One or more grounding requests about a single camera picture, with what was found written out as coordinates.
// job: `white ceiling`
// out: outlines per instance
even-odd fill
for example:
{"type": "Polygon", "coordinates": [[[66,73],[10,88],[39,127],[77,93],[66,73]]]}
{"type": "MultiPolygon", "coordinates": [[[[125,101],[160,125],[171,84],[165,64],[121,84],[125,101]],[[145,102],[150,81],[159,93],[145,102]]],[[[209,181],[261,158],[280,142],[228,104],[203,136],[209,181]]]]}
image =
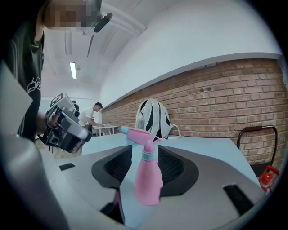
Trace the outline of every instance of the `white ceiling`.
{"type": "Polygon", "coordinates": [[[182,1],[184,0],[103,0],[102,14],[111,12],[113,18],[101,32],[94,33],[92,28],[85,29],[85,35],[81,29],[66,34],[45,30],[44,76],[100,86],[109,67],[128,42],[137,38],[155,16],[182,1]],[[87,57],[93,34],[95,35],[87,57]],[[77,80],[72,79],[69,62],[75,62],[79,68],[77,80]]]}

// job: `fluorescent light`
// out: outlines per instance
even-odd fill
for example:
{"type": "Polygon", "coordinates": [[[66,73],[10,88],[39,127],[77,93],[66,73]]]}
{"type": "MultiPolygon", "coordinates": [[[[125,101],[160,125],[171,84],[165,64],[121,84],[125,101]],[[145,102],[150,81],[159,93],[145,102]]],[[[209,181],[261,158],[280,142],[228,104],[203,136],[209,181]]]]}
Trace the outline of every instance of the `fluorescent light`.
{"type": "Polygon", "coordinates": [[[70,63],[72,78],[77,79],[75,62],[70,63]]]}

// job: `brick wall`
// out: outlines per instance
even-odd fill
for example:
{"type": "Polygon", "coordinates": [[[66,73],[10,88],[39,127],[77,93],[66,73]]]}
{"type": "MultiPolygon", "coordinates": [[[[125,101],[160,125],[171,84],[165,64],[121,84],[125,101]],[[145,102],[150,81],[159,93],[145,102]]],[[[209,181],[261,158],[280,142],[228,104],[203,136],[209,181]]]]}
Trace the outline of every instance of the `brick wall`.
{"type": "MultiPolygon", "coordinates": [[[[227,137],[236,143],[247,126],[274,125],[279,132],[274,161],[280,166],[288,141],[288,97],[275,60],[245,59],[173,76],[114,103],[102,112],[103,123],[135,126],[140,103],[155,98],[173,124],[189,137],[227,137]]],[[[240,149],[250,163],[269,161],[273,131],[243,136],[240,149]]]]}

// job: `man in white shirt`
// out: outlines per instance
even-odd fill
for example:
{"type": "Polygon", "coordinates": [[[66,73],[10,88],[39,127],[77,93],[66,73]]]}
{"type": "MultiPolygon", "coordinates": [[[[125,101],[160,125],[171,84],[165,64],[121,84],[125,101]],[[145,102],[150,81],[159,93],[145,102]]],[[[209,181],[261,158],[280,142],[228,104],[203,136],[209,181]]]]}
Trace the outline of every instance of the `man in white shirt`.
{"type": "Polygon", "coordinates": [[[93,107],[85,108],[83,111],[80,112],[80,115],[78,117],[79,119],[79,125],[86,126],[86,125],[93,125],[102,127],[101,124],[98,124],[93,121],[93,113],[99,112],[102,109],[102,104],[100,102],[96,103],[93,107]]]}

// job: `floor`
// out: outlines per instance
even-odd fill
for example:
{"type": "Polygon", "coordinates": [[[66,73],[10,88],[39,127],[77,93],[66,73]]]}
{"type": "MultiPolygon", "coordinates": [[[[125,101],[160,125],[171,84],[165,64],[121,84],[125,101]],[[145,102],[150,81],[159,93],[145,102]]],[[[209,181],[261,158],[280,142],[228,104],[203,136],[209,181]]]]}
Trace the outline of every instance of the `floor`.
{"type": "MultiPolygon", "coordinates": [[[[49,150],[49,146],[44,145],[43,142],[40,139],[37,139],[35,141],[35,145],[40,150],[41,149],[49,150]]],[[[72,154],[72,153],[68,153],[65,150],[53,147],[53,156],[54,156],[55,159],[77,157],[77,156],[81,156],[81,155],[82,155],[82,148],[77,153],[72,154]]]]}

